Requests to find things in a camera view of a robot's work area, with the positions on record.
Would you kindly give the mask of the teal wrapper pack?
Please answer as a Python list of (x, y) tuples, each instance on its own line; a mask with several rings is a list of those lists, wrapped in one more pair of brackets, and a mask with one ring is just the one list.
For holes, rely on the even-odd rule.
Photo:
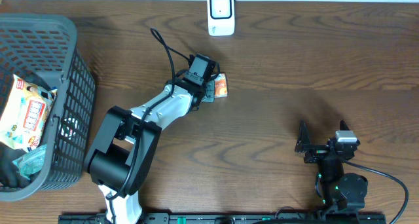
[(46, 148), (47, 144), (41, 145), (12, 162), (22, 177), (30, 179), (32, 175), (42, 170), (45, 162)]

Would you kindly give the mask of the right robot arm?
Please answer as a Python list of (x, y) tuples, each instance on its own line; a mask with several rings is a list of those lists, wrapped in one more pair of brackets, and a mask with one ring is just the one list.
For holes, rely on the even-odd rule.
[(322, 145), (311, 143), (308, 128), (300, 122), (295, 152), (304, 153), (305, 163), (318, 166), (315, 190), (324, 200), (324, 207), (317, 211), (320, 219), (328, 215), (357, 215), (365, 207), (367, 179), (346, 173), (343, 168), (343, 164), (354, 157), (359, 145), (360, 141), (344, 121), (340, 121), (335, 136)]

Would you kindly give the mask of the orange tissue pack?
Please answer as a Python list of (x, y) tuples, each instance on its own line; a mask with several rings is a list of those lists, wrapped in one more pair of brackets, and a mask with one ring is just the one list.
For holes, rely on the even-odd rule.
[(218, 74), (214, 80), (215, 82), (215, 98), (224, 98), (228, 96), (227, 77), (224, 73)]

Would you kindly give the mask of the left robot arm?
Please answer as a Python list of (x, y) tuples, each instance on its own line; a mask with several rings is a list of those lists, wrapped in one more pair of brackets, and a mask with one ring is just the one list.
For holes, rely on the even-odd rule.
[(83, 162), (107, 203), (100, 223), (139, 221), (138, 191), (151, 168), (161, 132), (200, 105), (208, 95), (208, 84), (219, 73), (216, 61), (201, 54), (191, 56), (188, 68), (173, 73), (162, 92), (147, 103), (107, 111)]

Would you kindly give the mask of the yellow snack bag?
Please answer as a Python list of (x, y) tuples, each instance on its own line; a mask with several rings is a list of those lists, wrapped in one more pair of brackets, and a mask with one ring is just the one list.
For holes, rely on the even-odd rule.
[(36, 149), (56, 97), (57, 88), (46, 90), (15, 75), (1, 115), (1, 143), (25, 152)]

